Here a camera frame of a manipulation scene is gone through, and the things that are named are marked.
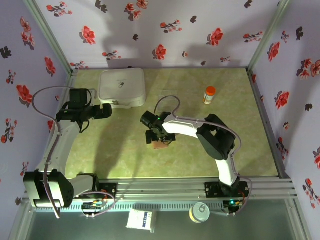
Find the red flower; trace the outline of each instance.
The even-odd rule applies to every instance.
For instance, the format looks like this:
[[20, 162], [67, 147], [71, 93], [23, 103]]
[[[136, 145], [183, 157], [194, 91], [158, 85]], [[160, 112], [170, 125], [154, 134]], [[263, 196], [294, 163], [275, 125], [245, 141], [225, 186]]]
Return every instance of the red flower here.
[[82, 29], [82, 35], [84, 37], [84, 39], [86, 40], [86, 42], [90, 45], [92, 44], [96, 44], [95, 42], [95, 32], [92, 31], [89, 27], [84, 26]]
[[46, 65], [46, 68], [48, 69], [48, 71], [51, 74], [55, 74], [56, 73], [56, 68], [54, 67], [54, 63], [52, 62], [51, 58], [46, 56], [44, 58], [44, 60], [45, 60], [45, 65]]
[[27, 102], [28, 104], [30, 104], [31, 103], [31, 101], [32, 101], [32, 95], [30, 94], [30, 91], [29, 91], [29, 89], [27, 88], [27, 86], [26, 85], [17, 85], [16, 86], [16, 89], [17, 89], [17, 91], [18, 91], [18, 94], [19, 94], [19, 96], [20, 96], [20, 98], [23, 100], [23, 101], [25, 101], [25, 102]]
[[275, 102], [276, 108], [280, 109], [281, 107], [284, 107], [285, 105], [287, 105], [288, 99], [289, 99], [289, 92], [288, 91], [283, 92]]
[[314, 163], [317, 164], [318, 169], [320, 169], [320, 155], [315, 157]]
[[316, 61], [315, 64], [311, 66], [311, 75], [314, 78], [320, 74], [320, 60]]
[[312, 181], [311, 181], [309, 178], [307, 178], [305, 181], [306, 181], [306, 183], [307, 183], [308, 185], [310, 185], [310, 186], [312, 185]]
[[134, 17], [134, 19], [138, 19], [140, 16], [141, 16], [141, 11], [140, 11], [140, 10], [133, 12], [133, 17]]
[[214, 45], [219, 45], [219, 41], [222, 39], [223, 37], [223, 32], [222, 30], [218, 27], [212, 34], [211, 34], [211, 37], [210, 37], [210, 40], [211, 40], [211, 45], [214, 46]]
[[53, 125], [54, 125], [54, 121], [52, 121], [52, 120], [48, 121], [48, 128], [49, 128], [50, 132], [52, 130]]
[[310, 73], [307, 70], [304, 70], [301, 74], [300, 74], [300, 78], [301, 79], [307, 79], [310, 76]]
[[32, 46], [34, 46], [36, 43], [35, 43], [35, 37], [32, 36], [32, 34], [30, 33], [29, 35], [29, 42]]
[[29, 25], [29, 22], [26, 21], [23, 16], [20, 18], [20, 24], [26, 33], [31, 31], [31, 27]]
[[21, 33], [21, 36], [22, 36], [23, 41], [25, 41], [25, 42], [28, 41], [28, 35], [24, 31]]
[[257, 75], [256, 75], [256, 74], [252, 75], [252, 82], [253, 82], [253, 84], [255, 84], [255, 83], [256, 83], [256, 77], [257, 77]]
[[279, 53], [280, 42], [272, 44], [270, 51], [268, 52], [269, 61], [271, 63], [272, 59], [275, 58]]
[[306, 69], [308, 69], [311, 64], [312, 64], [312, 62], [311, 62], [311, 59], [310, 59], [310, 58], [308, 58], [308, 59], [306, 59], [306, 60], [304, 61], [304, 67], [305, 67]]
[[128, 3], [125, 8], [126, 8], [129, 12], [132, 12], [133, 10], [135, 10], [133, 3]]
[[165, 55], [167, 53], [167, 49], [162, 44], [155, 49], [155, 55], [159, 60], [165, 59]]
[[139, 8], [147, 9], [148, 2], [147, 2], [146, 0], [138, 0], [138, 2], [136, 3], [136, 5], [137, 5]]

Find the floral wallpaper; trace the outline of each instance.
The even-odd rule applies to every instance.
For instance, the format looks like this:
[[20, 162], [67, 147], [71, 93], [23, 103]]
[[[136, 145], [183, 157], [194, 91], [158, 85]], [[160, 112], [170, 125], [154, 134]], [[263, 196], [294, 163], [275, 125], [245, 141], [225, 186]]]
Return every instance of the floral wallpaper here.
[[292, 0], [252, 76], [312, 239], [320, 236], [319, 11], [318, 0]]
[[72, 69], [247, 67], [279, 3], [35, 1]]
[[[64, 85], [67, 73], [23, 1], [1, 2], [0, 22], [6, 29], [0, 35], [0, 212], [6, 213], [0, 215], [0, 239], [7, 240], [25, 192], [25, 172], [39, 164], [50, 135], [32, 97], [42, 88]], [[59, 90], [40, 93], [35, 104], [55, 115], [60, 95]]]

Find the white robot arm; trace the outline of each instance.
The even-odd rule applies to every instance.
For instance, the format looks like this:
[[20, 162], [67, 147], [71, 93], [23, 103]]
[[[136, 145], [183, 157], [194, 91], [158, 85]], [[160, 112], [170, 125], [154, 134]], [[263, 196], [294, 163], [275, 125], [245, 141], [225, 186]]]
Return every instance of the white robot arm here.
[[175, 134], [199, 139], [205, 151], [215, 159], [220, 182], [227, 186], [232, 186], [236, 182], [238, 176], [233, 170], [231, 160], [236, 137], [222, 128], [200, 123], [208, 122], [226, 126], [216, 115], [210, 114], [206, 119], [196, 120], [185, 117], [176, 118], [169, 112], [156, 116], [147, 111], [140, 121], [150, 129], [146, 131], [147, 144], [152, 141], [171, 143], [176, 140]]
[[50, 162], [46, 171], [47, 183], [57, 208], [69, 207], [73, 198], [84, 192], [99, 191], [99, 180], [95, 174], [79, 174], [73, 179], [65, 177], [68, 156], [77, 135], [88, 128], [90, 119], [106, 119], [112, 115], [110, 104], [103, 104], [102, 109], [100, 105], [90, 106], [91, 100], [88, 103], [87, 91], [87, 89], [70, 90], [70, 101], [56, 115], [60, 132], [57, 127], [54, 129], [44, 158], [35, 171], [26, 172], [24, 175], [23, 182], [34, 208], [53, 206], [44, 186], [48, 158]]

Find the cable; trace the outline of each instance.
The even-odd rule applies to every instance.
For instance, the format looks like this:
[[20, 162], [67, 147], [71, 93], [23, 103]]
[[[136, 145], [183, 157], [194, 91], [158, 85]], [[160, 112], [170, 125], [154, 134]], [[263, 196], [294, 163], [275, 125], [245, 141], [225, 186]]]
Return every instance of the cable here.
[[50, 150], [50, 152], [49, 152], [49, 154], [48, 154], [48, 157], [47, 157], [47, 159], [46, 159], [45, 166], [44, 166], [43, 184], [44, 184], [44, 189], [45, 189], [46, 195], [48, 196], [49, 201], [50, 201], [50, 203], [52, 204], [54, 214], [55, 214], [56, 218], [59, 219], [59, 218], [60, 218], [60, 209], [58, 209], [58, 208], [56, 207], [54, 197], [52, 196], [52, 192], [51, 192], [50, 187], [49, 187], [49, 184], [48, 184], [48, 168], [49, 168], [49, 164], [50, 164], [50, 161], [51, 161], [51, 156], [52, 156], [52, 154], [53, 154], [53, 152], [54, 152], [54, 150], [55, 150], [55, 148], [56, 148], [56, 146], [57, 146], [57, 144], [58, 144], [59, 138], [60, 138], [61, 127], [60, 127], [60, 124], [58, 123], [58, 121], [57, 121], [54, 117], [51, 117], [51, 116], [49, 116], [49, 115], [47, 115], [47, 114], [44, 114], [43, 112], [39, 111], [39, 110], [36, 108], [36, 106], [35, 106], [35, 97], [36, 97], [39, 93], [41, 93], [42, 91], [47, 90], [47, 89], [73, 89], [73, 87], [70, 87], [70, 86], [50, 86], [50, 87], [43, 88], [43, 89], [37, 91], [37, 92], [33, 95], [33, 97], [32, 97], [32, 102], [31, 102], [32, 107], [34, 108], [34, 110], [35, 110], [38, 114], [40, 114], [40, 115], [42, 115], [42, 116], [44, 116], [44, 117], [52, 120], [52, 121], [55, 123], [55, 125], [57, 126], [56, 139], [55, 139], [55, 141], [54, 141], [54, 143], [53, 143], [53, 145], [52, 145], [52, 148], [51, 148], [51, 150]]
[[107, 192], [103, 192], [103, 191], [87, 191], [87, 192], [84, 192], [84, 193], [81, 193], [80, 196], [82, 195], [91, 195], [91, 194], [103, 194], [103, 195], [107, 195], [109, 197], [111, 197], [113, 199], [113, 204], [106, 210], [104, 211], [100, 211], [96, 214], [92, 213], [92, 215], [89, 215], [89, 214], [85, 214], [84, 212], [82, 212], [87, 218], [95, 218], [99, 215], [102, 215], [102, 214], [105, 214], [107, 212], [109, 212], [111, 209], [113, 209], [117, 203], [116, 199], [114, 196], [112, 196], [110, 193], [107, 193]]
[[251, 181], [250, 178], [248, 177], [245, 177], [245, 176], [241, 176], [237, 171], [236, 171], [236, 167], [235, 167], [235, 160], [234, 160], [234, 156], [235, 154], [240, 150], [241, 146], [242, 146], [242, 140], [240, 138], [240, 136], [235, 132], [233, 131], [232, 129], [228, 128], [227, 126], [224, 126], [224, 125], [220, 125], [220, 124], [217, 124], [217, 123], [213, 123], [213, 122], [209, 122], [209, 121], [203, 121], [203, 120], [194, 120], [192, 118], [184, 118], [184, 117], [178, 117], [176, 116], [176, 111], [178, 111], [180, 105], [181, 105], [181, 101], [180, 99], [177, 97], [177, 96], [174, 96], [174, 95], [168, 95], [168, 96], [164, 96], [162, 97], [155, 105], [155, 108], [154, 108], [154, 111], [153, 113], [155, 114], [156, 113], [156, 110], [157, 110], [157, 107], [159, 105], [159, 103], [166, 99], [166, 98], [169, 98], [169, 97], [173, 97], [175, 99], [177, 99], [178, 101], [178, 105], [177, 107], [172, 111], [172, 115], [175, 117], [176, 120], [180, 119], [180, 120], [187, 120], [187, 121], [192, 121], [196, 124], [209, 124], [209, 125], [212, 125], [212, 126], [215, 126], [215, 127], [218, 127], [218, 128], [221, 128], [221, 129], [224, 129], [224, 130], [227, 130], [228, 132], [232, 133], [238, 140], [239, 140], [239, 146], [231, 153], [230, 155], [230, 158], [231, 158], [231, 165], [232, 165], [232, 170], [233, 170], [233, 173], [240, 179], [245, 179], [247, 180], [248, 182], [250, 182], [250, 191], [249, 191], [249, 194], [248, 194], [248, 197], [246, 198], [246, 201], [244, 202], [243, 206], [236, 212], [237, 214], [239, 214], [243, 209], [244, 207], [247, 205], [247, 202], [251, 196], [251, 192], [253, 190], [253, 182]]
[[88, 122], [88, 124], [87, 124], [87, 126], [85, 127], [85, 129], [83, 129], [82, 131], [80, 131], [81, 134], [82, 134], [85, 130], [87, 130], [87, 128], [89, 127], [90, 121], [88, 120], [87, 122]]
[[91, 101], [92, 101], [92, 94], [91, 94], [90, 90], [89, 90], [89, 89], [86, 89], [86, 91], [89, 92], [89, 94], [90, 94], [90, 101], [89, 101], [89, 103], [88, 103], [87, 105], [84, 106], [84, 108], [89, 107], [90, 104], [91, 104]]

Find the white plastic container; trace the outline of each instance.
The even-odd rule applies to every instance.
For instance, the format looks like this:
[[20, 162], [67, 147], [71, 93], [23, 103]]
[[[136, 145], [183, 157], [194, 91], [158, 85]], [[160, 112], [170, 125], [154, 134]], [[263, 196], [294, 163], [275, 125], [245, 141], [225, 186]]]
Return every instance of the white plastic container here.
[[140, 107], [146, 102], [146, 84], [141, 68], [103, 71], [99, 79], [98, 98], [113, 109]]

